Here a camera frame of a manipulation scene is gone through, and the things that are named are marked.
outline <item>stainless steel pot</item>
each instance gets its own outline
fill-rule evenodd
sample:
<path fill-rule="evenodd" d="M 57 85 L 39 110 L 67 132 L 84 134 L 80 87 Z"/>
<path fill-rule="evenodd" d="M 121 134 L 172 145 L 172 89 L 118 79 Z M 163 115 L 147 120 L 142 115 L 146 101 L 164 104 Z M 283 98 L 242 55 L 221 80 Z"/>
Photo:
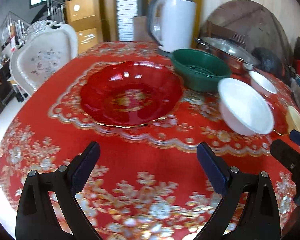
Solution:
<path fill-rule="evenodd" d="M 209 37 L 195 38 L 195 41 L 199 44 L 199 49 L 225 61 L 233 73 L 243 74 L 260 64 L 260 61 L 245 49 L 229 41 Z"/>

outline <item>striped white blind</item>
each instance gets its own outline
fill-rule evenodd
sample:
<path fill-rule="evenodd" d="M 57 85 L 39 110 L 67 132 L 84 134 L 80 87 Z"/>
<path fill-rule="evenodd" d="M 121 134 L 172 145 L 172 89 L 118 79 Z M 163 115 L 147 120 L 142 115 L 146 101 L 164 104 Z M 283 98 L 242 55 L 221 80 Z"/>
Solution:
<path fill-rule="evenodd" d="M 137 15 L 137 0 L 117 0 L 119 41 L 133 41 L 133 17 Z"/>

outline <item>electric kettle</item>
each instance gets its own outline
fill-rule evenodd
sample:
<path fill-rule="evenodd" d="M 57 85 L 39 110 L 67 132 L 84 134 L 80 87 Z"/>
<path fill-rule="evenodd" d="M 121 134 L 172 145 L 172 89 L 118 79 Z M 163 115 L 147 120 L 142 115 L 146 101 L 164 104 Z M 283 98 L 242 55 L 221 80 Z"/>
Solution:
<path fill-rule="evenodd" d="M 195 7 L 193 0 L 151 0 L 147 31 L 158 43 L 159 53 L 166 55 L 190 47 Z"/>

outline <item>red tablecloth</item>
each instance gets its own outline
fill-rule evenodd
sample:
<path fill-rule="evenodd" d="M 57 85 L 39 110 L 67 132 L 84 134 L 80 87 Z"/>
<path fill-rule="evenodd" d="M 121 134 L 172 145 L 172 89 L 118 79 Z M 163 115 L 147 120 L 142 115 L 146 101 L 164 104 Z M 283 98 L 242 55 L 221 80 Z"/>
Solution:
<path fill-rule="evenodd" d="M 283 227 L 295 207 L 295 185 L 269 153 L 278 135 L 234 133 L 220 116 L 218 95 L 184 89 L 166 119 L 131 129 L 96 124 L 82 111 L 79 91 L 88 77 L 126 60 L 152 61 L 173 70 L 153 43 L 106 42 L 60 69 L 21 109 L 0 145 L 0 185 L 11 206 L 17 209 L 31 169 L 54 171 L 90 141 L 97 141 L 101 157 L 84 190 L 76 195 L 93 226 L 106 239 L 182 239 L 204 225 L 221 199 L 194 154 L 197 144 L 206 141 L 229 166 L 269 173 Z M 282 106 L 295 107 L 289 89 L 266 75 L 279 90 Z M 235 228 L 246 196 L 242 195 L 228 231 Z M 69 231 L 54 194 L 51 200 L 62 228 Z"/>

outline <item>white floor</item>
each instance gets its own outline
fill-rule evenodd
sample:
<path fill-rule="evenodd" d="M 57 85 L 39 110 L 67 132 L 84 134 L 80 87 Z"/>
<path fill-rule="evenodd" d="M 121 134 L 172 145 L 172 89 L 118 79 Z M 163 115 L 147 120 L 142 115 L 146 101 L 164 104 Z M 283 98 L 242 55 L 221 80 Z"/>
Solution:
<path fill-rule="evenodd" d="M 17 115 L 25 103 L 26 100 L 22 103 L 19 103 L 16 98 L 13 98 L 0 114 L 0 142 L 13 118 Z M 8 231 L 8 233 L 12 235 L 13 238 L 16 238 L 16 215 L 17 213 L 11 208 L 0 188 L 0 223 Z"/>

